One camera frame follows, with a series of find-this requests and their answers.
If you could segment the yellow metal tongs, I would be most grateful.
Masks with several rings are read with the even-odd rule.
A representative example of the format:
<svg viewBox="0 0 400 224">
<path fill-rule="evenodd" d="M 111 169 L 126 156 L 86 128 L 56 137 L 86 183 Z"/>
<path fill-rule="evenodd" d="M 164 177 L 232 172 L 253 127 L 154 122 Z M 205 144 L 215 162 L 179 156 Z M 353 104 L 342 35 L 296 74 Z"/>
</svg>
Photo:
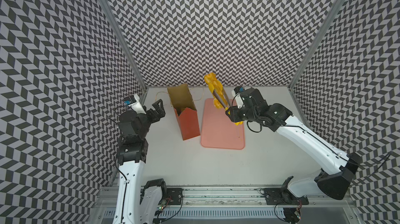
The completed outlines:
<svg viewBox="0 0 400 224">
<path fill-rule="evenodd" d="M 214 106 L 218 109 L 224 109 L 228 112 L 231 102 L 229 101 L 228 95 L 219 81 L 211 81 L 208 83 L 208 88 L 214 97 Z"/>
</svg>

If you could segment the red paper bag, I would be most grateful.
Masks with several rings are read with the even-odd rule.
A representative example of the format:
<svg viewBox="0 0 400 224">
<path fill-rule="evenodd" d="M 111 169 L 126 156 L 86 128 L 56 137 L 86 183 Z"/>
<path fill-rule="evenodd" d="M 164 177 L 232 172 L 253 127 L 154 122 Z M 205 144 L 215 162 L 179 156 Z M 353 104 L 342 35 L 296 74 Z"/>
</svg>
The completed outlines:
<svg viewBox="0 0 400 224">
<path fill-rule="evenodd" d="M 170 105 L 174 110 L 183 141 L 201 135 L 198 110 L 188 84 L 167 87 Z"/>
</svg>

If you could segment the twisted braided bread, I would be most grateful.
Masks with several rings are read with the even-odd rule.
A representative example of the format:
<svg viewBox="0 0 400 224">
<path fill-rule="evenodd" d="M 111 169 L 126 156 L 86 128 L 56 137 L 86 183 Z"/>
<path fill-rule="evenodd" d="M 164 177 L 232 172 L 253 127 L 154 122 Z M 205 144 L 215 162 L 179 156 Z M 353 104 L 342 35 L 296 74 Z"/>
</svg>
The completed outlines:
<svg viewBox="0 0 400 224">
<path fill-rule="evenodd" d="M 214 106 L 218 109 L 226 109 L 227 101 L 223 93 L 223 85 L 216 78 L 215 73 L 209 73 L 204 77 L 204 80 L 213 95 Z"/>
</svg>

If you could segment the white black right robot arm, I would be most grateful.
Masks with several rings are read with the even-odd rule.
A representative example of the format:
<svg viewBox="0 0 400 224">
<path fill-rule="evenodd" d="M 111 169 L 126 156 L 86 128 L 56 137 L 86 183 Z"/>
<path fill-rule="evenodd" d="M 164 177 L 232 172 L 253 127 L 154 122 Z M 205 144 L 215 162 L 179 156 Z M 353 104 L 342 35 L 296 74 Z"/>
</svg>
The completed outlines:
<svg viewBox="0 0 400 224">
<path fill-rule="evenodd" d="M 326 195 L 342 200 L 360 167 L 361 157 L 333 146 L 305 126 L 291 110 L 268 104 L 256 88 L 237 86 L 232 91 L 226 115 L 231 122 L 256 122 L 292 141 L 320 166 L 320 170 L 301 177 L 288 177 L 281 186 L 280 198 L 285 202 L 305 196 Z"/>
</svg>

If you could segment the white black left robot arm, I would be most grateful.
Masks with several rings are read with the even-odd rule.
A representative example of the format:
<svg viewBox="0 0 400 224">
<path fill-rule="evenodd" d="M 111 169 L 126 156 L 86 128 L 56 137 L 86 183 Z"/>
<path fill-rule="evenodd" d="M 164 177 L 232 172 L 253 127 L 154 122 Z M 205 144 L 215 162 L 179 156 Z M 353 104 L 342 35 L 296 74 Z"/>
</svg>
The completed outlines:
<svg viewBox="0 0 400 224">
<path fill-rule="evenodd" d="M 149 144 L 146 135 L 153 123 L 165 116 L 163 101 L 153 103 L 151 109 L 141 105 L 136 94 L 124 99 L 127 108 L 118 118 L 121 136 L 116 158 L 119 188 L 115 224 L 151 224 L 157 207 L 167 192 L 163 179 L 148 181 L 141 187 Z"/>
</svg>

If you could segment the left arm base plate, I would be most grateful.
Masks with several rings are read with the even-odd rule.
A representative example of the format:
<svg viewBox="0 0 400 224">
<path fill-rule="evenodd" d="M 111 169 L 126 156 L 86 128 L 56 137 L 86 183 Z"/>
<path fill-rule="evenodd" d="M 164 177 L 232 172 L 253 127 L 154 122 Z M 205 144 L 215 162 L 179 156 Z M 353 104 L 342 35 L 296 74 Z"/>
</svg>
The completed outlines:
<svg viewBox="0 0 400 224">
<path fill-rule="evenodd" d="M 141 207 L 160 207 L 165 204 L 167 206 L 181 206 L 183 204 L 182 188 L 168 188 L 166 192 L 163 192 L 161 187 L 152 186 L 141 191 Z"/>
</svg>

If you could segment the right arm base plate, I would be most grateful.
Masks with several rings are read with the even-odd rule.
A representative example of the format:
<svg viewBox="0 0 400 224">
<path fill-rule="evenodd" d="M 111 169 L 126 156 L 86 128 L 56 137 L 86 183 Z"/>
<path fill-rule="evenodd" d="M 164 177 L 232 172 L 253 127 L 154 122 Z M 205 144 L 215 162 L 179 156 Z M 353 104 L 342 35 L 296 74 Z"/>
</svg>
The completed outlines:
<svg viewBox="0 0 400 224">
<path fill-rule="evenodd" d="M 307 197 L 297 198 L 286 189 L 264 188 L 261 191 L 267 205 L 308 205 Z"/>
</svg>

